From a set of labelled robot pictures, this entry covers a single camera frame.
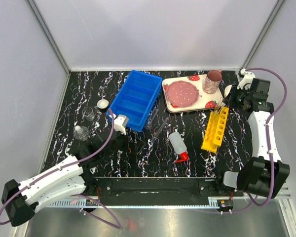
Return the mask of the yellow test tube rack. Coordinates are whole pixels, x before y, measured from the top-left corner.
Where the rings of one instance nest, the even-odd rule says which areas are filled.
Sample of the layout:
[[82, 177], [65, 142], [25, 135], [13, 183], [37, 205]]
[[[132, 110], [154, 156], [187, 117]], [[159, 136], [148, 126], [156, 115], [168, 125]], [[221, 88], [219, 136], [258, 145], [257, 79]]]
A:
[[228, 113], [225, 116], [216, 117], [214, 117], [213, 112], [210, 113], [204, 139], [201, 145], [202, 150], [215, 154], [217, 153], [218, 148], [222, 145], [227, 117]]

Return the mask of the white wash bottle red cap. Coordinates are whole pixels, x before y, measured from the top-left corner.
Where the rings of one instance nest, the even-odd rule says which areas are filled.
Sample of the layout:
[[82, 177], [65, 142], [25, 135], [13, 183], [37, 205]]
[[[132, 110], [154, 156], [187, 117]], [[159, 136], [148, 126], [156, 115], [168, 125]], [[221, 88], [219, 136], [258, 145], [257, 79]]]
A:
[[176, 160], [174, 163], [181, 163], [188, 161], [189, 157], [187, 154], [187, 147], [178, 132], [173, 132], [169, 135], [169, 140], [171, 145], [173, 146], [176, 154], [179, 156], [179, 159]]

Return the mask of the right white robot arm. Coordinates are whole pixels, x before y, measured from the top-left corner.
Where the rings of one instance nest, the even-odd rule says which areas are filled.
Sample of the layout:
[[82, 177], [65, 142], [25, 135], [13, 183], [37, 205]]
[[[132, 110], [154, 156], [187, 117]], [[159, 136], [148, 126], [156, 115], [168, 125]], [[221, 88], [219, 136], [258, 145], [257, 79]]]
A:
[[230, 108], [241, 108], [248, 116], [252, 135], [252, 158], [239, 172], [226, 171], [214, 183], [214, 190], [225, 196], [232, 188], [273, 199], [290, 174], [290, 167], [282, 163], [274, 134], [274, 106], [268, 102], [270, 81], [244, 79], [239, 85], [224, 90], [224, 103]]

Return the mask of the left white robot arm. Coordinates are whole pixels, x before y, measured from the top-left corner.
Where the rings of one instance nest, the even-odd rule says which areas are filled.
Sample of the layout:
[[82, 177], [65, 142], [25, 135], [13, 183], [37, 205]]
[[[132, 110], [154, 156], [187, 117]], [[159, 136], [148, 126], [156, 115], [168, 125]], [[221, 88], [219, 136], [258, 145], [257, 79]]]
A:
[[67, 158], [41, 174], [21, 182], [6, 182], [1, 197], [6, 223], [18, 227], [53, 202], [98, 194], [100, 188], [90, 170], [126, 145], [127, 136], [121, 133], [113, 132], [107, 139], [97, 135], [70, 149]]

